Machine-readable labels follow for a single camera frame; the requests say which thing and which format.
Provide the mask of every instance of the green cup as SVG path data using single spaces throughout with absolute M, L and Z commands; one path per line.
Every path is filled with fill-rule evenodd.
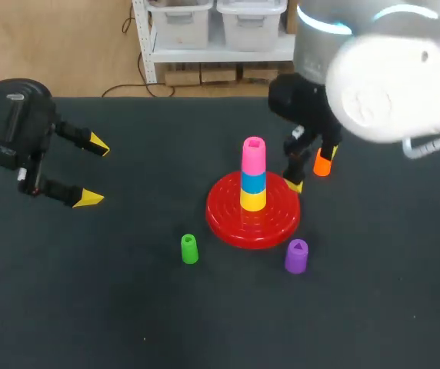
M 195 236 L 185 234 L 181 239 L 182 261 L 186 264 L 194 264 L 198 261 L 198 246 L 196 245 Z

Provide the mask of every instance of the metal shelf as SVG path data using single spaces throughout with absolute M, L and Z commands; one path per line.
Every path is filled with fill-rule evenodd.
M 208 62 L 284 62 L 293 59 L 295 35 L 280 31 L 276 46 L 270 52 L 237 52 L 225 44 L 222 16 L 212 16 L 209 29 L 209 45 L 201 50 L 170 50 L 160 46 L 155 27 L 148 30 L 146 0 L 133 0 L 136 25 L 147 83 L 156 83 L 155 63 L 208 63 Z
M 152 52 L 154 63 L 208 63 L 208 62 L 285 62 L 293 59 L 295 35 L 280 30 L 276 46 L 269 52 L 237 52 L 225 44 L 225 33 L 221 15 L 210 20 L 208 47 L 199 50 L 167 49 L 158 40 Z

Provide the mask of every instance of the yellow ring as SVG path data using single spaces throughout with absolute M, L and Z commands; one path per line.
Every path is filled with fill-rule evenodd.
M 247 211 L 260 211 L 266 206 L 266 189 L 259 194 L 248 194 L 241 189 L 241 207 Z

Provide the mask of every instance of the purple cup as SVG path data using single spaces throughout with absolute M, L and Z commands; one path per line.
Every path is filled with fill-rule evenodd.
M 304 240 L 293 240 L 288 245 L 285 269 L 293 274 L 301 274 L 307 268 L 309 247 Z

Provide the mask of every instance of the red ring base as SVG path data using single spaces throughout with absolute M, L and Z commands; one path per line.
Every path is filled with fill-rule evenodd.
M 210 190 L 206 221 L 213 233 L 238 248 L 273 248 L 286 241 L 300 222 L 298 194 L 285 180 L 266 173 L 266 206 L 251 212 L 241 208 L 241 172 L 226 175 Z

